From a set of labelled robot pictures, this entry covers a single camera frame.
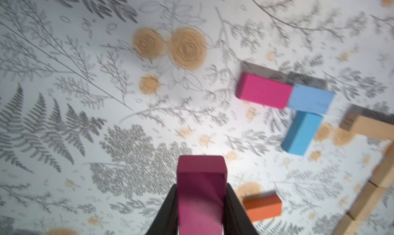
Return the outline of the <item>orange block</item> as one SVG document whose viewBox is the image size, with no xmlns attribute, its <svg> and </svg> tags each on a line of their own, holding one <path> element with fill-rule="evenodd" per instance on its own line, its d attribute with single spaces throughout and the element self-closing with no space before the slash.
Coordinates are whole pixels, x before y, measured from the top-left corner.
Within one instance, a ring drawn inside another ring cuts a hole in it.
<svg viewBox="0 0 394 235">
<path fill-rule="evenodd" d="M 282 200 L 277 194 L 243 201 L 251 222 L 272 219 L 282 215 Z"/>
</svg>

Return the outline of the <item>wood block marked 71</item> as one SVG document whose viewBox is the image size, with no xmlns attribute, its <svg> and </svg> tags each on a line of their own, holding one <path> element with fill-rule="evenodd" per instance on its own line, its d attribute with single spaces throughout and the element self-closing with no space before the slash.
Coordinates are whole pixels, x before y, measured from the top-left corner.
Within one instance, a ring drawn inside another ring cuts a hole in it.
<svg viewBox="0 0 394 235">
<path fill-rule="evenodd" d="M 347 214 L 356 221 L 366 220 L 379 204 L 386 191 L 387 188 L 378 187 L 371 182 L 367 182 Z"/>
</svg>

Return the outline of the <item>magenta block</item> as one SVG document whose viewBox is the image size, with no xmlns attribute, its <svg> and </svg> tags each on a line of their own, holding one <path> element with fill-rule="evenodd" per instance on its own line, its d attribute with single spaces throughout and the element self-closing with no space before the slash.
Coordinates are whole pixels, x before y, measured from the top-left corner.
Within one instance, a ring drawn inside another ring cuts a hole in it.
<svg viewBox="0 0 394 235">
<path fill-rule="evenodd" d="M 284 109 L 293 86 L 243 72 L 236 89 L 240 100 Z"/>
</svg>

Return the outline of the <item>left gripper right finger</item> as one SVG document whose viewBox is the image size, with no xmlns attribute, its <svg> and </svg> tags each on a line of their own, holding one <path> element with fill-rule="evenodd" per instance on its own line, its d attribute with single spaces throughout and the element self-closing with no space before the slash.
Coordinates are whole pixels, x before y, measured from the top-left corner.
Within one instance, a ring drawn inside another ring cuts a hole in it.
<svg viewBox="0 0 394 235">
<path fill-rule="evenodd" d="M 259 235 L 229 183 L 226 186 L 223 228 L 224 235 Z"/>
</svg>

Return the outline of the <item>light blue block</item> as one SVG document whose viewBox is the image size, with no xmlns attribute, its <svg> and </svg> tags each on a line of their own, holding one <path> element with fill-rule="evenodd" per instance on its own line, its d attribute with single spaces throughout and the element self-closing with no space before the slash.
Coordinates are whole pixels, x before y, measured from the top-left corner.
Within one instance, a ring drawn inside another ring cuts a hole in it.
<svg viewBox="0 0 394 235">
<path fill-rule="evenodd" d="M 321 115 L 297 111 L 281 145 L 282 149 L 288 154 L 305 155 L 322 120 Z"/>
</svg>

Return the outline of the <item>natural wood block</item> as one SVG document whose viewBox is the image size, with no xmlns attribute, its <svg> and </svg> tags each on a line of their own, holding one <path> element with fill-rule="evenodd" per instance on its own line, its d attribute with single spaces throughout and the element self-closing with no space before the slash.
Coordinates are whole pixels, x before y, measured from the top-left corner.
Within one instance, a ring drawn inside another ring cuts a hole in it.
<svg viewBox="0 0 394 235">
<path fill-rule="evenodd" d="M 351 216 L 345 214 L 333 235 L 355 235 L 362 223 L 362 220 L 354 220 Z"/>
<path fill-rule="evenodd" d="M 350 112 L 340 128 L 377 140 L 394 140 L 394 125 Z"/>
</svg>

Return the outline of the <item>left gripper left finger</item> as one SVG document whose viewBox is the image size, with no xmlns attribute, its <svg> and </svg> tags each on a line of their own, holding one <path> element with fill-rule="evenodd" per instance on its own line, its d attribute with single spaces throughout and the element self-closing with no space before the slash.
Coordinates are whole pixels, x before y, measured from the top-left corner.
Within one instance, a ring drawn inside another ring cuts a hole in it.
<svg viewBox="0 0 394 235">
<path fill-rule="evenodd" d="M 178 222 L 178 193 L 174 184 L 145 235 L 177 235 Z"/>
</svg>

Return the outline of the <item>purple block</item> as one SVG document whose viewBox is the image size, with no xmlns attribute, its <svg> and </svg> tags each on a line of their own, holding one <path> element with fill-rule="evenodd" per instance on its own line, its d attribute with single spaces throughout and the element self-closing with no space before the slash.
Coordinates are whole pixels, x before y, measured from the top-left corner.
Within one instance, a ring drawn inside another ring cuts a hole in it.
<svg viewBox="0 0 394 235">
<path fill-rule="evenodd" d="M 180 156 L 176 170 L 179 234 L 221 235 L 227 167 L 223 156 Z"/>
</svg>

